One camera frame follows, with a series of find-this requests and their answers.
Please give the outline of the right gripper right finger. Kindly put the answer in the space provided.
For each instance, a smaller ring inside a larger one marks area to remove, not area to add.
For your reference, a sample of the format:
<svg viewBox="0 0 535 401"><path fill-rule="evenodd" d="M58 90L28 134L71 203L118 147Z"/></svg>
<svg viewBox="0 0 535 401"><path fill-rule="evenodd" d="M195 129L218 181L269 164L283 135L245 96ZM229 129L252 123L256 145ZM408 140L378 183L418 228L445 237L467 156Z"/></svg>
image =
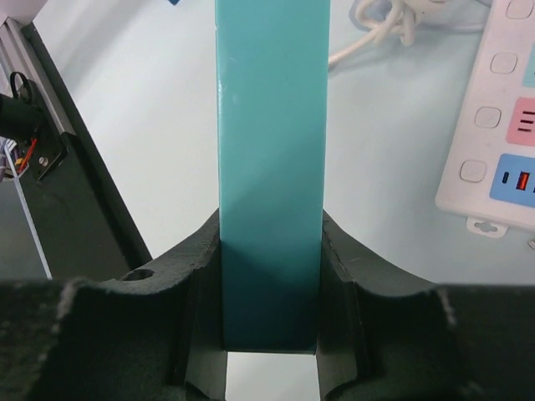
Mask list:
<svg viewBox="0 0 535 401"><path fill-rule="evenodd" d="M531 400L534 289L435 284L323 220L324 400Z"/></svg>

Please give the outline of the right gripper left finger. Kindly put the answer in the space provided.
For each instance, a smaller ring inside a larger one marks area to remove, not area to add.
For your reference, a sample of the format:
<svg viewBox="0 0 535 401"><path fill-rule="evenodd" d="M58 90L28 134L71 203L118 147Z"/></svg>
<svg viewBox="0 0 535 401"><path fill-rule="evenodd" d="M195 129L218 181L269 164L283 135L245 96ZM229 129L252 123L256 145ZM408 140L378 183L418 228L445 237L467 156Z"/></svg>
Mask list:
<svg viewBox="0 0 535 401"><path fill-rule="evenodd" d="M222 400L219 217L119 280L1 285L4 400Z"/></svg>

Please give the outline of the white long power strip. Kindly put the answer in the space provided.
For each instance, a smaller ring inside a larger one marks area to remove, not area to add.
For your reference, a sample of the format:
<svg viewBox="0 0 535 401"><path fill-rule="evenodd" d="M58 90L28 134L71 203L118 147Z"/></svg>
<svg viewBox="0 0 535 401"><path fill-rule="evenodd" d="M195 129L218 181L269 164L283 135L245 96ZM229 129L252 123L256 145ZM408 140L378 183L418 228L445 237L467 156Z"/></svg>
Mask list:
<svg viewBox="0 0 535 401"><path fill-rule="evenodd" d="M532 1L492 2L435 203L484 236L534 230Z"/></svg>

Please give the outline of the teal rectangular power strip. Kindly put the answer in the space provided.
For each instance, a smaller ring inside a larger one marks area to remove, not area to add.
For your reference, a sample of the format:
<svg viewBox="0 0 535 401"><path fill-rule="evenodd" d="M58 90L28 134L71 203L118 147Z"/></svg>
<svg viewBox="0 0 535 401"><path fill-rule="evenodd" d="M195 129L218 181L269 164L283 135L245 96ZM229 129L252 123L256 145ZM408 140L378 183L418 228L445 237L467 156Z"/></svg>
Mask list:
<svg viewBox="0 0 535 401"><path fill-rule="evenodd" d="M316 348L329 11L216 4L223 334L234 352Z"/></svg>

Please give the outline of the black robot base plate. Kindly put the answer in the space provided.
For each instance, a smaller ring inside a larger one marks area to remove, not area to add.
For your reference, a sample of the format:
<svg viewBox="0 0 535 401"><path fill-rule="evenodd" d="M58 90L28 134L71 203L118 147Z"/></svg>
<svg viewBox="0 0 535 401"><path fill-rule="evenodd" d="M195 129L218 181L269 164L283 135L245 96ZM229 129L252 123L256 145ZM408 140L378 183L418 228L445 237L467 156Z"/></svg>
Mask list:
<svg viewBox="0 0 535 401"><path fill-rule="evenodd" d="M23 192L55 280L121 278L152 257L34 24L22 34L45 74L45 91L66 116L66 155Z"/></svg>

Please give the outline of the aluminium frame rail left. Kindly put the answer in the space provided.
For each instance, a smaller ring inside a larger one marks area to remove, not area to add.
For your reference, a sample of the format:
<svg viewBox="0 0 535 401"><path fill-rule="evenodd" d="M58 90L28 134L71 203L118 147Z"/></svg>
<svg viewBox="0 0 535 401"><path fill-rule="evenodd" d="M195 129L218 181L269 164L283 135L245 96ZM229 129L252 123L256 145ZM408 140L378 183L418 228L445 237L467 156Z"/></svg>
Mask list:
<svg viewBox="0 0 535 401"><path fill-rule="evenodd" d="M14 79L17 90L28 82L24 97L45 108L59 132L76 134L76 107L33 23L23 25L6 18L1 24L1 66L6 75L18 74Z"/></svg>

